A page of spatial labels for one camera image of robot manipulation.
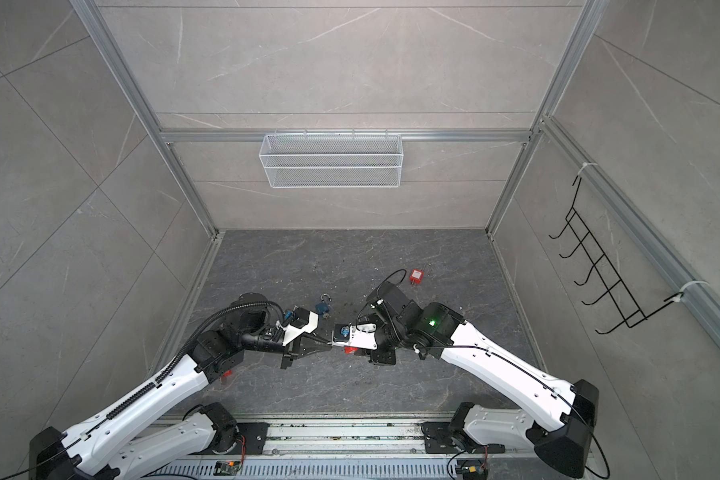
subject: dark gray floor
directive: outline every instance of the dark gray floor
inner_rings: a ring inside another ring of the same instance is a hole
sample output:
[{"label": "dark gray floor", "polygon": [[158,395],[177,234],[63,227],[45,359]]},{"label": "dark gray floor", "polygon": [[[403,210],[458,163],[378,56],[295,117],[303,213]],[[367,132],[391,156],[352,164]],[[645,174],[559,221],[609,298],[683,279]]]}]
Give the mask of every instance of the dark gray floor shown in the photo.
[{"label": "dark gray floor", "polygon": [[[461,312],[483,333],[535,364],[528,337],[482,230],[231,230],[203,287],[186,331],[245,292],[263,293],[283,308],[313,310],[333,298],[331,322],[355,319],[365,295],[398,268],[431,263],[421,285],[403,291],[420,306],[437,301]],[[329,336],[329,326],[320,330]],[[464,370],[419,360],[399,350],[396,366],[336,348],[280,370],[280,357],[246,352],[227,384],[217,382],[180,404],[219,401],[231,412],[452,411],[461,402],[513,408],[508,399]]]}]

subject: metal rail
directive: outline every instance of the metal rail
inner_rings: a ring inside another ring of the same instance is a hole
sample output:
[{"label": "metal rail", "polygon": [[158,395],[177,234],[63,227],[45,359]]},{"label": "metal rail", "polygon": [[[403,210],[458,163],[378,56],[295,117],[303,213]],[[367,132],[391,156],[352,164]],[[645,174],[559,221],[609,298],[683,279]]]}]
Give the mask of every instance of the metal rail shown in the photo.
[{"label": "metal rail", "polygon": [[112,37],[112,33],[106,27],[98,7],[94,4],[94,0],[70,0],[70,3],[77,12],[77,16],[80,17],[80,21],[85,25],[101,56],[104,57],[106,66],[112,71],[112,75],[123,90],[130,106],[136,112],[136,116],[141,120],[146,133],[150,136],[157,151],[160,152],[160,156],[168,166],[168,170],[176,179],[184,196],[195,211],[195,215],[200,219],[208,236],[213,237],[218,232],[218,229],[213,224],[208,210],[202,203],[192,180],[184,171],[178,157],[166,145],[166,142],[160,138],[160,126],[157,123],[154,111],[146,101],[144,93],[142,93],[134,75],[125,63],[123,55]]},{"label": "metal rail", "polygon": [[397,134],[404,141],[528,141],[530,131],[523,128],[473,129],[219,129],[219,130],[163,130],[165,142],[261,142],[268,134]]},{"label": "metal rail", "polygon": [[542,118],[547,115],[552,115],[557,108],[557,104],[563,97],[563,92],[565,92],[570,78],[573,77],[576,66],[579,64],[584,50],[586,50],[586,46],[592,39],[597,24],[600,23],[600,18],[603,16],[608,1],[609,0],[587,0],[582,7],[581,15],[576,23],[574,32],[570,36],[560,64],[557,66],[557,71],[552,77],[552,82],[550,82],[544,100],[541,101],[541,106],[530,128],[532,135],[530,136],[528,144],[524,145],[520,151],[518,159],[515,161],[512,171],[504,183],[504,188],[488,220],[488,225],[485,227],[485,231],[489,236],[493,236],[496,233],[496,229],[501,223],[501,219],[504,218],[504,214],[507,212],[507,208],[512,201],[514,192],[518,189],[520,179],[523,178],[528,168],[530,158],[533,157],[536,151],[540,139],[540,123]]},{"label": "metal rail", "polygon": [[[579,169],[584,163],[594,163],[584,149],[554,118],[546,117],[541,128],[576,169]],[[686,283],[700,280],[700,275],[600,167],[591,165],[583,169],[580,176],[586,179],[595,195],[612,213],[643,255],[662,275],[664,281],[670,285],[670,288],[677,292]],[[701,283],[691,284],[684,292],[682,303],[688,307],[688,310],[720,348],[720,298],[712,288]]]}]

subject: white mesh basket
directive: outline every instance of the white mesh basket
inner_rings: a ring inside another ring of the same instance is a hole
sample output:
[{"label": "white mesh basket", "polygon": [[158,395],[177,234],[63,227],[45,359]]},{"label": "white mesh basket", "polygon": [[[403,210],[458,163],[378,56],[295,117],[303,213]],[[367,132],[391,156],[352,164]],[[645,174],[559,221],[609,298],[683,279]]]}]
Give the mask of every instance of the white mesh basket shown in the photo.
[{"label": "white mesh basket", "polygon": [[399,134],[269,134],[259,158],[273,188],[399,187]]}]

